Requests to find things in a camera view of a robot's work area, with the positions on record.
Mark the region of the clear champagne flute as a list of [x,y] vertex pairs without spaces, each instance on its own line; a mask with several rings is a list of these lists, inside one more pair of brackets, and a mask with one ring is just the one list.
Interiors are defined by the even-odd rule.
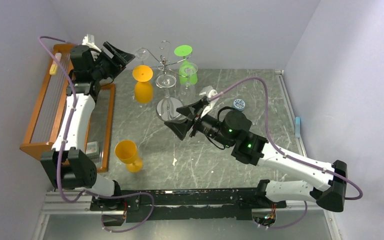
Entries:
[[170,88],[176,84],[176,78],[173,75],[164,73],[157,77],[156,86],[164,90],[164,97],[158,102],[156,112],[163,121],[175,118],[175,107],[170,96]]

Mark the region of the orange goblet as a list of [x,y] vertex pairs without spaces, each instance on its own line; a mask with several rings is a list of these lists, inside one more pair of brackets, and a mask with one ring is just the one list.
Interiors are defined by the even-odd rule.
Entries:
[[132,76],[136,80],[134,87],[135,100],[141,104],[151,102],[154,96],[153,86],[150,82],[154,76],[153,70],[147,65],[138,65],[133,69]]
[[125,164],[131,173],[137,173],[143,168],[143,161],[139,157],[138,148],[131,140],[120,141],[114,149],[116,157]]

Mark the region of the small clear wine glass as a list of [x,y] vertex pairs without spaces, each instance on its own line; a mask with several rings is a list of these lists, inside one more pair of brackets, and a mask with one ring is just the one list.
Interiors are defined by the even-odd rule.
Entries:
[[141,47],[134,52],[134,55],[135,60],[143,65],[145,61],[150,57],[150,52],[146,48]]

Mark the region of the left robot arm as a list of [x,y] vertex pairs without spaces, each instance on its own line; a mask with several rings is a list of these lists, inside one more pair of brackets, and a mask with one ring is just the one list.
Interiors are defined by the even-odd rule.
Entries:
[[70,49],[73,69],[67,73],[69,85],[61,130],[51,149],[41,154],[40,163],[54,188],[104,196],[104,205],[117,210],[122,206],[123,196],[115,191],[113,180],[98,174],[95,163],[86,155],[86,135],[101,90],[100,82],[115,79],[135,55],[107,41],[103,47],[104,50],[97,50],[82,44]]

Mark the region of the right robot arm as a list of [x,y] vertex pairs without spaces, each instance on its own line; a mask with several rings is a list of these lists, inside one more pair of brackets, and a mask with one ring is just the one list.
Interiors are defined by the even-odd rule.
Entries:
[[244,113],[233,108],[223,120],[205,114],[207,100],[177,108],[183,119],[168,120],[164,124],[180,139],[201,133],[219,149],[231,148],[231,156],[245,165],[267,166],[298,178],[285,183],[263,179],[256,188],[255,202],[260,207],[282,201],[307,201],[324,210],[340,213],[346,200],[347,164],[333,163],[304,157],[271,143],[266,137],[250,131],[252,122]]

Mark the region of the green wine glass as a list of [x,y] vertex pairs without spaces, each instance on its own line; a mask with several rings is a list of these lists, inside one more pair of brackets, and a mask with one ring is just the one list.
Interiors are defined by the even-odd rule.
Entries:
[[188,57],[192,55],[192,52],[193,48],[185,44],[174,49],[174,54],[183,58],[178,69],[178,77],[181,85],[186,85],[187,82],[195,85],[198,82],[198,67],[188,61]]

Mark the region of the orange goblet front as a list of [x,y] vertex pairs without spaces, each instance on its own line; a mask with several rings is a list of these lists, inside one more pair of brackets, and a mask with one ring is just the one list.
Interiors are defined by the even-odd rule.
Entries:
[[114,149],[116,157],[125,164],[131,173],[137,173],[143,168],[143,161],[139,157],[138,148],[131,140],[120,141]]

